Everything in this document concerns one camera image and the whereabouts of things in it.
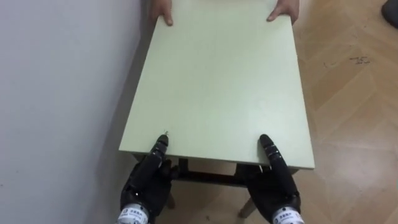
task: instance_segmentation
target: tabletop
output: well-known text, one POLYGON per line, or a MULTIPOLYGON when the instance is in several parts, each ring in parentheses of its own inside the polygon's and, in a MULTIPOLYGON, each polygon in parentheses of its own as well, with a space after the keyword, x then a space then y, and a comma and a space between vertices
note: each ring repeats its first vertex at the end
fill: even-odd
POLYGON ((315 167, 292 25, 274 0, 173 0, 159 18, 119 150, 267 164, 268 134, 290 167, 315 167))

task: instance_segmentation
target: wooden floor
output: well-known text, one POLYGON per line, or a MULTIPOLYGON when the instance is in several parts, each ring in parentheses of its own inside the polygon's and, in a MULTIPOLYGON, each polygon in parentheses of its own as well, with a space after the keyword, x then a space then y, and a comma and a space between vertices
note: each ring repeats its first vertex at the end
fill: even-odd
MULTIPOLYGON (((317 167, 295 175, 306 224, 398 223, 398 30, 380 15, 384 1, 300 1, 294 31, 317 167)), ((266 223, 258 212, 237 218, 244 189, 176 182, 172 192, 177 209, 158 224, 266 223)))

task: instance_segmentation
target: table frame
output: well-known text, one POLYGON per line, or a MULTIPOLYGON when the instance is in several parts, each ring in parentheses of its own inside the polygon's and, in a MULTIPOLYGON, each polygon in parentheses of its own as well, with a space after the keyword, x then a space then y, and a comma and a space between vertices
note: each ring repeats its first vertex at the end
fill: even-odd
MULTIPOLYGON (((236 164, 234 175, 190 171, 188 168, 188 159, 182 158, 178 159, 178 166, 180 168, 180 175, 176 180, 246 188, 243 177, 241 176, 243 164, 236 164)), ((291 169, 290 173, 293 175, 297 171, 299 170, 291 169)), ((169 199, 167 200, 167 207, 169 209, 175 208, 175 200, 172 194, 169 195, 169 199)), ((253 211, 255 211, 255 209, 257 209, 256 205, 254 204, 253 200, 249 198, 249 200, 244 204, 243 208, 239 211, 238 217, 247 218, 250 216, 250 214, 252 214, 253 211)))

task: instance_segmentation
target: robotic hand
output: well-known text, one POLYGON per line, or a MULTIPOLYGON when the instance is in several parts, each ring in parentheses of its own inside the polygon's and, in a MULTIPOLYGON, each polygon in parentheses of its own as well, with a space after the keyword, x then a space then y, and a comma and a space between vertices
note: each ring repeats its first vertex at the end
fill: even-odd
POLYGON ((304 224, 300 216, 300 194, 283 157, 267 135, 260 137, 260 144, 270 167, 243 167, 252 201, 269 223, 304 224))
POLYGON ((161 135, 149 155, 132 170, 121 193, 118 224, 154 223, 161 213, 170 194, 171 181, 178 176, 178 167, 165 160, 168 144, 168 137, 161 135))

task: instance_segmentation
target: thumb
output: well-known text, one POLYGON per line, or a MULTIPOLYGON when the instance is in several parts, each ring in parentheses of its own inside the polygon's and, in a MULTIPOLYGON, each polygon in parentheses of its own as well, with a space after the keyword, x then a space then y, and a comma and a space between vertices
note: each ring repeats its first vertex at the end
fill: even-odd
POLYGON ((172 25, 173 25, 171 7, 166 7, 166 8, 164 8, 164 10, 163 10, 163 17, 164 17, 164 21, 166 22, 166 24, 167 24, 168 26, 172 26, 172 25))
POLYGON ((276 6, 275 9, 273 10, 273 12, 267 18, 267 21, 268 22, 274 21, 276 19, 276 17, 278 17, 282 13, 283 13, 282 6, 276 6))

